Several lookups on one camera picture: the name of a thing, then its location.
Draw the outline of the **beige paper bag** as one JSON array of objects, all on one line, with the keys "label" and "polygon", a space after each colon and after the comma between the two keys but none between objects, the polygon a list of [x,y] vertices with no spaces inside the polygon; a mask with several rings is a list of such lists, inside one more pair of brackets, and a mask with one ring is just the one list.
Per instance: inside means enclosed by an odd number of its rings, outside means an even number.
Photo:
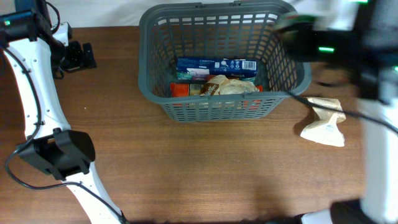
[{"label": "beige paper bag", "polygon": [[315,120],[313,123],[304,127],[300,136],[304,139],[320,144],[344,147],[345,138],[338,129],[337,124],[346,119],[345,114],[324,110],[314,106],[312,108],[315,113]]}]

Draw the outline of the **grey plastic basket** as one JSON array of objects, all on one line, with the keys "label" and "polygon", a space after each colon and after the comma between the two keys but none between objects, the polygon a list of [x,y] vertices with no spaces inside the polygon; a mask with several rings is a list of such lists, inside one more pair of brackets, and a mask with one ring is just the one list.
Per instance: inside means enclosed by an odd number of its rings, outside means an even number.
[{"label": "grey plastic basket", "polygon": [[[291,59],[273,31],[294,7],[284,1],[160,4],[141,17],[138,86],[144,97],[181,122],[255,119],[310,85],[308,63]],[[262,91],[173,97],[181,57],[245,59],[257,65]]]}]

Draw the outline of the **orange spaghetti packet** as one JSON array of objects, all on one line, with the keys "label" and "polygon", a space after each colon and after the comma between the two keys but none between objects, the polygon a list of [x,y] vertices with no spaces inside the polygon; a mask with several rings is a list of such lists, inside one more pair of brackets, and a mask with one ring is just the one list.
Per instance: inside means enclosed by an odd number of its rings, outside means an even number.
[{"label": "orange spaghetti packet", "polygon": [[170,90],[172,97],[187,97],[187,96],[201,96],[200,90],[203,86],[202,84],[179,84],[179,83],[171,83]]}]

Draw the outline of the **blue carton box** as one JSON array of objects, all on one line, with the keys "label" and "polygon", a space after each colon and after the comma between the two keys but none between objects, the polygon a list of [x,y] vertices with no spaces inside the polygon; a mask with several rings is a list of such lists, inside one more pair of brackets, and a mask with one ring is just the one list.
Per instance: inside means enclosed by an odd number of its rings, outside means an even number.
[{"label": "blue carton box", "polygon": [[217,75],[253,82],[258,66],[255,60],[180,57],[177,60],[179,80],[208,81]]}]

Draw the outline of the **brown snack bag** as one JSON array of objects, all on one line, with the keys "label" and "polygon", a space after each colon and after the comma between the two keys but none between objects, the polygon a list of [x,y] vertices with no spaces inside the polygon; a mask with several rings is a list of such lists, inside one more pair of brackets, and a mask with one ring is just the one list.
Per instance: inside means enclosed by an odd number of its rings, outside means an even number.
[{"label": "brown snack bag", "polygon": [[225,75],[217,75],[202,86],[200,95],[235,95],[252,92],[260,92],[260,89],[252,82],[229,79]]}]

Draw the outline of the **green lid jar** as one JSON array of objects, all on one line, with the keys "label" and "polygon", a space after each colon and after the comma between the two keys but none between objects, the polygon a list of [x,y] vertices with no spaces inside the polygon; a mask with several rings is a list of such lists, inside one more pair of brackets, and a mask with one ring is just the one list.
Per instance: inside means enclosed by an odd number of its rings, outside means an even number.
[{"label": "green lid jar", "polygon": [[312,25],[316,20],[315,16],[307,14],[287,13],[282,15],[274,25],[277,32],[297,29],[301,25]]}]

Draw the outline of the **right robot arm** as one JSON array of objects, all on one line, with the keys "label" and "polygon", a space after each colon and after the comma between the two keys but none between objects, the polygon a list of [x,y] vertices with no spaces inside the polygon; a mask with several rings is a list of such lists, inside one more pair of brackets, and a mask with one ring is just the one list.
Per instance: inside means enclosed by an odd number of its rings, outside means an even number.
[{"label": "right robot arm", "polygon": [[283,14],[275,31],[300,62],[351,71],[358,87],[353,117],[363,126],[365,193],[300,223],[397,222],[397,1],[323,1],[316,15]]}]

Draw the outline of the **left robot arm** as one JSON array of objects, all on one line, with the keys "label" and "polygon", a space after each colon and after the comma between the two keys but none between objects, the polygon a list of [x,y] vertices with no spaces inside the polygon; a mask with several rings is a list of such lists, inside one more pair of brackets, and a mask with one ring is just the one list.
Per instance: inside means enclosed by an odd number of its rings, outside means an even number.
[{"label": "left robot arm", "polygon": [[95,167],[90,136],[72,130],[58,99],[55,81],[66,73],[96,67],[92,46],[72,40],[66,22],[52,22],[52,4],[16,1],[1,16],[1,56],[16,79],[25,122],[25,142],[13,156],[67,187],[92,223],[126,223],[110,199]]}]

